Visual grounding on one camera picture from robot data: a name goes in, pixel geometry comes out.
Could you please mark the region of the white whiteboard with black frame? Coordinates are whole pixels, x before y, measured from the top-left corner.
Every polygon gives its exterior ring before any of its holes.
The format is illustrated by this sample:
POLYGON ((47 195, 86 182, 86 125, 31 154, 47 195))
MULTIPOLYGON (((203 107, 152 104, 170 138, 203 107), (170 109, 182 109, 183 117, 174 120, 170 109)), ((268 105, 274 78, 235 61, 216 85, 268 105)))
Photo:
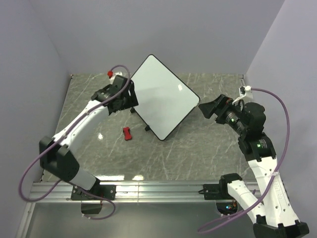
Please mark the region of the white whiteboard with black frame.
POLYGON ((131 77, 136 113, 164 141, 200 103, 200 97, 156 56, 148 55, 131 77))

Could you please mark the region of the red whiteboard eraser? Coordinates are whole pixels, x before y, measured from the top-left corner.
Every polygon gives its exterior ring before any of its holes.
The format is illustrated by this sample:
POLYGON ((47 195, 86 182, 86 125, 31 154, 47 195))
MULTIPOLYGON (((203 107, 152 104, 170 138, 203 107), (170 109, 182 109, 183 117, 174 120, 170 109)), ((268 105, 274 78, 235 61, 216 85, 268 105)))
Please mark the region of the red whiteboard eraser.
POLYGON ((129 127, 124 127, 122 131, 123 131, 123 134, 124 134, 125 141, 128 141, 128 140, 132 139, 132 135, 130 133, 130 128, 129 127))

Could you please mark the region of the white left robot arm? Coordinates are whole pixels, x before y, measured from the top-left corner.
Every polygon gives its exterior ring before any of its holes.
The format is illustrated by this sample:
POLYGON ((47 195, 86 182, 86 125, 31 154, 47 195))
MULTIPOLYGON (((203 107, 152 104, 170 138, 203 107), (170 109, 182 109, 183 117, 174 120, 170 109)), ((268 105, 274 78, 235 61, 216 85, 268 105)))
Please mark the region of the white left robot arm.
POLYGON ((96 91, 68 126, 53 137, 40 140, 40 166, 58 179, 83 189, 88 199, 103 196, 100 180, 80 167, 74 153, 102 120, 137 105, 133 81, 116 74, 113 83, 96 91))

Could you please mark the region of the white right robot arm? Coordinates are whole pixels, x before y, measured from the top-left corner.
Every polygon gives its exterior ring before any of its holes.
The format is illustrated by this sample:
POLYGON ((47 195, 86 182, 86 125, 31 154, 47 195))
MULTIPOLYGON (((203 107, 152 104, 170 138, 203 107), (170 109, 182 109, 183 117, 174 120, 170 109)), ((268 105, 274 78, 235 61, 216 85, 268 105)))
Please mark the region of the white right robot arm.
POLYGON ((249 216, 257 238, 302 238, 308 224, 294 212, 278 172, 272 141, 263 132, 265 109, 254 102, 237 104, 223 94, 199 105, 204 117, 216 115, 216 123, 229 125, 238 134, 238 145, 256 178, 261 196, 256 198, 238 174, 223 175, 219 194, 233 198, 249 216))

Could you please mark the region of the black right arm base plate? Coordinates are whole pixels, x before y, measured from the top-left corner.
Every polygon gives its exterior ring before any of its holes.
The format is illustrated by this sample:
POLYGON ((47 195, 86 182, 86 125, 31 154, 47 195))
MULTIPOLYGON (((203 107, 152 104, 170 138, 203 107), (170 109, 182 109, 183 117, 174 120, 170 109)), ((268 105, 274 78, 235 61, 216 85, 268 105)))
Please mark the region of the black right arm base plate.
POLYGON ((204 200, 230 200, 232 197, 223 192, 219 184, 210 183, 203 184, 203 189, 198 191, 198 194, 204 196, 204 200))

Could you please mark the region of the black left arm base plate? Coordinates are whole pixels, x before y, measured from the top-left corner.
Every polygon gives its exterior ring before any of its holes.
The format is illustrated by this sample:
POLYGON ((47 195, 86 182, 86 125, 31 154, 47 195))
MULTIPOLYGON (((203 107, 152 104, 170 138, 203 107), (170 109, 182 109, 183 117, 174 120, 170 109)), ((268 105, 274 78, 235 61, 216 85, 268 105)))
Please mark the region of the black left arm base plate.
POLYGON ((70 200, 73 201, 88 201, 97 200, 95 196, 103 197, 108 200, 114 200, 116 194, 116 185, 114 184, 100 184, 97 189, 88 191, 90 195, 85 194, 80 187, 73 186, 70 200))

